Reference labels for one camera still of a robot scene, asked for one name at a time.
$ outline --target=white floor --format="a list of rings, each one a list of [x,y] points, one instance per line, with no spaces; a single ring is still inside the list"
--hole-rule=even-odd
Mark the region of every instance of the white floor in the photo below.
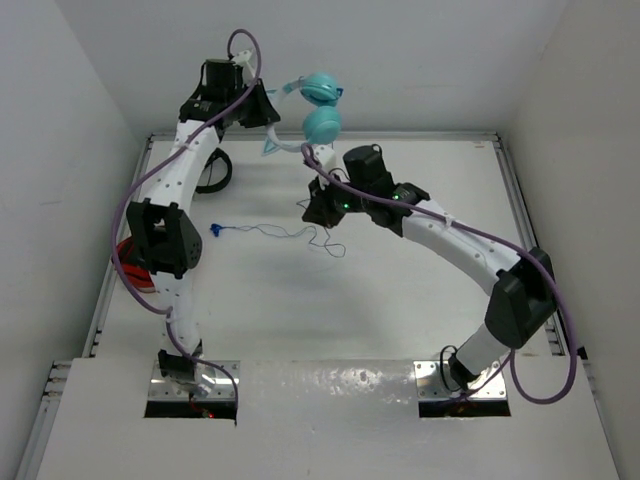
[[[490,142],[378,143],[396,181],[517,241]],[[214,238],[211,223],[302,227],[295,202],[306,198],[311,172],[296,156],[261,158],[260,147],[225,142],[234,180],[191,211],[205,252],[195,291],[205,353],[242,361],[238,427],[143,418],[161,320],[117,283],[97,358],[74,362],[40,480],[617,478],[582,370],[554,406],[527,404],[507,377],[511,417],[418,418],[410,360],[462,343],[487,305],[443,259],[364,215],[332,232],[347,246],[343,259],[255,231]],[[150,165],[167,151],[156,143]],[[545,395],[561,387],[567,361],[551,357],[541,333],[519,365],[532,393]]]

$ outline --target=teal headphones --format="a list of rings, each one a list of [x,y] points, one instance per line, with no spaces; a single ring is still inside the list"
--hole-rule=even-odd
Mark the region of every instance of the teal headphones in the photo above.
[[[342,117],[335,107],[342,96],[343,89],[338,87],[336,79],[328,73],[317,72],[289,82],[279,90],[269,90],[267,94],[273,107],[277,108],[280,102],[294,90],[300,90],[305,100],[318,107],[302,122],[306,143],[312,145],[333,143],[342,128]],[[267,141],[262,154],[269,155],[280,149],[299,152],[302,143],[305,142],[280,140],[276,135],[274,124],[271,124],[267,126]]]

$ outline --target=white wall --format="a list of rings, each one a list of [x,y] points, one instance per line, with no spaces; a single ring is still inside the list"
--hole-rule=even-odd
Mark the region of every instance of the white wall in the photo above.
[[[640,478],[640,3],[565,13],[511,127],[534,226],[595,367],[622,478]]]
[[[81,353],[140,149],[53,0],[0,15],[0,479],[53,360]]]
[[[315,70],[346,88],[354,129],[496,129],[516,107],[566,0],[57,0],[136,132],[175,128],[205,58],[245,27],[269,86]],[[311,107],[284,105],[283,127]]]

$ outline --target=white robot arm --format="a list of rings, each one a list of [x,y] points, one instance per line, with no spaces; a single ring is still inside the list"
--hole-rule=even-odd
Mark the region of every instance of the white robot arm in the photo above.
[[[309,184],[311,201],[303,220],[331,228],[347,213],[366,213],[375,224],[443,257],[490,297],[484,324],[449,360],[448,373],[456,386],[466,390],[493,362],[522,348],[556,311],[549,286],[530,262],[506,246],[460,229],[461,222],[424,190],[411,183],[395,183],[378,145],[356,147],[343,160],[349,182],[343,184],[337,177],[329,182],[326,173],[318,175]],[[327,146],[315,147],[312,161],[315,163],[305,160],[316,170],[335,164],[335,152]],[[403,205],[420,207],[439,218],[415,213]],[[529,254],[553,276],[544,251],[534,248]]]
[[[224,110],[246,88],[251,52],[227,61],[208,60],[198,88],[180,110],[180,122],[172,153],[186,144],[205,122]],[[127,220],[143,266],[159,294],[163,308],[171,311],[169,322],[184,351],[201,352],[201,340],[193,318],[192,275],[200,259],[202,239],[189,220],[191,200],[209,157],[234,122],[247,128],[273,125],[280,117],[269,102],[261,81],[233,114],[203,129],[184,152],[164,171],[141,202],[131,202]],[[317,146],[316,165],[324,171],[337,164],[335,152]],[[490,296],[484,324],[449,361],[452,382],[466,389],[497,358],[521,348],[556,310],[545,282],[527,262],[510,249],[473,234],[451,228],[451,217],[429,194],[410,183],[396,184],[386,170],[379,146],[361,146],[344,156],[350,177],[347,186],[408,205],[439,213],[444,220],[416,214],[401,206],[370,202],[345,191],[323,176],[309,184],[311,202],[303,215],[306,222],[331,228],[346,213],[363,212],[374,223],[402,238],[419,243],[469,275]],[[530,252],[551,272],[545,252]],[[194,366],[166,337],[159,352],[160,367],[175,378],[193,380]]]
[[[245,50],[230,60],[207,60],[203,64],[198,87],[180,109],[170,157],[182,153],[158,173],[144,199],[131,202],[127,208],[141,266],[150,272],[162,308],[171,312],[168,321],[172,331],[190,355],[201,351],[191,311],[191,270],[200,260],[202,239],[189,219],[198,180],[230,125],[237,122],[245,128],[265,127],[280,120],[260,79],[242,104],[219,121],[213,120],[236,102],[254,80],[252,55],[251,50]],[[203,128],[209,120],[215,123]],[[164,334],[164,326],[163,337],[161,367],[170,364],[177,376],[193,377],[192,362],[182,359],[181,352]]]

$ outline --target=white panel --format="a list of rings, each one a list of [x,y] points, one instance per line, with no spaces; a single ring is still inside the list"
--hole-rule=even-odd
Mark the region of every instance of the white panel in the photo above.
[[[342,159],[350,148],[375,141],[342,140],[335,149]],[[411,181],[461,221],[518,241],[491,142],[378,143],[397,182]],[[164,160],[170,145],[154,144],[148,168]],[[488,297],[473,280],[364,214],[347,216],[331,232],[347,247],[342,259],[310,251],[310,235],[281,240],[223,230],[214,238],[212,223],[304,227],[296,202],[307,198],[313,172],[293,154],[262,158],[261,146],[223,142],[234,177],[222,192],[196,196],[191,207],[203,239],[193,271],[194,315],[209,357],[425,358],[461,345],[482,324]],[[118,281],[99,355],[153,358],[161,329],[162,319],[138,306]],[[544,332],[523,353],[549,355]]]
[[[82,350],[140,145],[53,0],[0,15],[0,478],[53,360]]]
[[[567,0],[57,0],[138,132],[174,127],[205,58],[251,30],[271,88],[316,70],[348,129],[495,129],[513,113]],[[248,46],[242,43],[238,50]],[[283,125],[311,106],[289,99]]]
[[[523,358],[522,380],[553,393],[566,363]],[[617,479],[581,368],[552,406],[509,380],[511,417],[421,420],[411,362],[245,361],[237,428],[143,418],[150,371],[141,358],[74,361],[38,479]]]
[[[623,478],[640,478],[640,4],[573,2],[511,128],[542,246],[575,313]]]

